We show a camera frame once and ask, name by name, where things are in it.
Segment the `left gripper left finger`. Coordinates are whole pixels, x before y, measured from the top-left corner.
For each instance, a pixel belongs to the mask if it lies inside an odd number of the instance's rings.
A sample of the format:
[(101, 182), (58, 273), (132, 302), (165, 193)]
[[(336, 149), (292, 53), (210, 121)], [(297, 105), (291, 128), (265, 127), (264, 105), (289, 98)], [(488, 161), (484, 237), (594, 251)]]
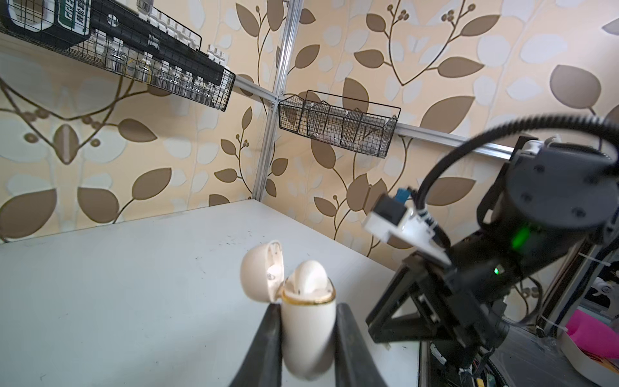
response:
[(280, 387), (282, 381), (280, 305), (270, 304), (230, 387)]

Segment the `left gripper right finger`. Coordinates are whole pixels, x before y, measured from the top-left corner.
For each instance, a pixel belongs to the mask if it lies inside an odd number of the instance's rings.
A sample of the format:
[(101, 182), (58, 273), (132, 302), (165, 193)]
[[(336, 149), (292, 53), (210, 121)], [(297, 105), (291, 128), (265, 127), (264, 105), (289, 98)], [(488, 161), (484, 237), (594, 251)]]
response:
[(339, 303), (335, 322), (335, 385), (386, 387), (350, 306)]

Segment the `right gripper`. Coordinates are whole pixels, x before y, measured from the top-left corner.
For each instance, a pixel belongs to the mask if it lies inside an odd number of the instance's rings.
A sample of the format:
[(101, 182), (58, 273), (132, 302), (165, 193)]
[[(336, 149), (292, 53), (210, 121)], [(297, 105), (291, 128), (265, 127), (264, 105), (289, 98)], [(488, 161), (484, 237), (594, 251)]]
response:
[(468, 290), (453, 290), (440, 267), (419, 254), (402, 266), (366, 318), (375, 343), (449, 342), (457, 348), (498, 348), (509, 332), (488, 304)]

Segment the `white earbud case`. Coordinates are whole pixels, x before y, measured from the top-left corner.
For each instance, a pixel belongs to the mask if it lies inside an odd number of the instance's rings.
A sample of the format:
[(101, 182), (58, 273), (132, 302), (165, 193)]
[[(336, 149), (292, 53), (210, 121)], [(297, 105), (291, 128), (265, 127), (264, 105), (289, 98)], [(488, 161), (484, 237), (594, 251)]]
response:
[(330, 369), (335, 356), (336, 291), (303, 299), (286, 292), (283, 249), (274, 240), (250, 249), (243, 257), (243, 292), (259, 303), (280, 302), (283, 361), (295, 377), (313, 381)]

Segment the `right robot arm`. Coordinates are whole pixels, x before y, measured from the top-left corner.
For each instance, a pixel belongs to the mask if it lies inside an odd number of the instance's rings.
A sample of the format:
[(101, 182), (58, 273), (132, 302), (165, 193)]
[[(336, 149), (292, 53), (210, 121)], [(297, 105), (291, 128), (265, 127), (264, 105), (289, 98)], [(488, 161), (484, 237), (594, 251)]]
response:
[(428, 172), (417, 189), (382, 194), (365, 228), (414, 248), (366, 319), (376, 343), (432, 342), (466, 369), (481, 349), (505, 340), (504, 297), (581, 240), (603, 243), (618, 209), (618, 164), (578, 144), (530, 142), (510, 160), (477, 207), (479, 229), (451, 243), (429, 212), (430, 192), (454, 163), (483, 145), (536, 130), (566, 130), (618, 144), (618, 125), (593, 116), (516, 119), (471, 138)]

